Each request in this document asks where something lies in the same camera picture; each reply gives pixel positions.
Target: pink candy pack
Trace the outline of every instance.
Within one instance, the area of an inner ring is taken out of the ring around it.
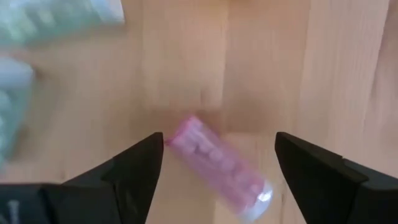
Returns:
[[[197,117],[185,120],[166,145],[207,180],[244,221],[252,222],[267,210],[271,185]]]

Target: pink object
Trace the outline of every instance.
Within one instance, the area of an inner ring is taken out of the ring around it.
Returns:
[[[261,216],[272,200],[272,187],[198,118],[185,120],[166,140],[246,221]]]

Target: wooden table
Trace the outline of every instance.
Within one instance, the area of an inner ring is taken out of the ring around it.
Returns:
[[[39,73],[2,182],[61,182],[198,113],[275,186],[258,223],[304,223],[287,131],[398,176],[397,0],[125,0],[127,25],[11,53]],[[148,223],[237,223],[166,151]]]

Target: blurry object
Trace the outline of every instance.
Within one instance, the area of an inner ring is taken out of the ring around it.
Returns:
[[[0,57],[0,165],[14,146],[33,80],[34,71],[28,64]]]
[[[0,46],[25,45],[123,22],[120,0],[2,0]]]
[[[192,116],[166,141],[226,199],[233,212],[252,222],[267,210],[272,187],[242,161],[227,144]]]

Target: cylindrical package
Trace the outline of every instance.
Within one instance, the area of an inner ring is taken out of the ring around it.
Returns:
[[[0,0],[0,46],[124,22],[120,0]]]
[[[166,140],[226,200],[233,212],[251,222],[267,210],[272,187],[225,142],[192,116]]]

